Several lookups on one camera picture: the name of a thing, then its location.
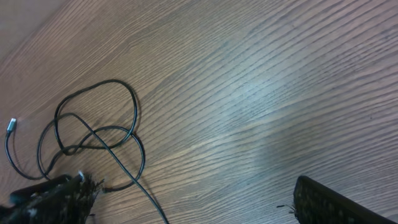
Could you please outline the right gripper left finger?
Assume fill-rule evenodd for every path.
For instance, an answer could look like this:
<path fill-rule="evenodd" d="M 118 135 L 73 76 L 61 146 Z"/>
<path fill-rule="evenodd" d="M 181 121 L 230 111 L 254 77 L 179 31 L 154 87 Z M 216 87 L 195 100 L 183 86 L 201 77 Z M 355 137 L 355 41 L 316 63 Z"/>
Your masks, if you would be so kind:
<path fill-rule="evenodd" d="M 85 223 L 102 190 L 90 175 L 61 175 L 9 195 L 13 206 L 1 206 L 3 224 Z"/>

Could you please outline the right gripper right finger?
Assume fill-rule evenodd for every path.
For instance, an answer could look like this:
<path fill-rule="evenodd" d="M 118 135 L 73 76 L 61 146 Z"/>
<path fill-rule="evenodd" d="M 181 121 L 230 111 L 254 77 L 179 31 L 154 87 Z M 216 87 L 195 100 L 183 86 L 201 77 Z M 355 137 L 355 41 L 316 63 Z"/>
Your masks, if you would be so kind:
<path fill-rule="evenodd" d="M 306 175 L 297 178 L 290 214 L 300 224 L 395 224 Z"/>

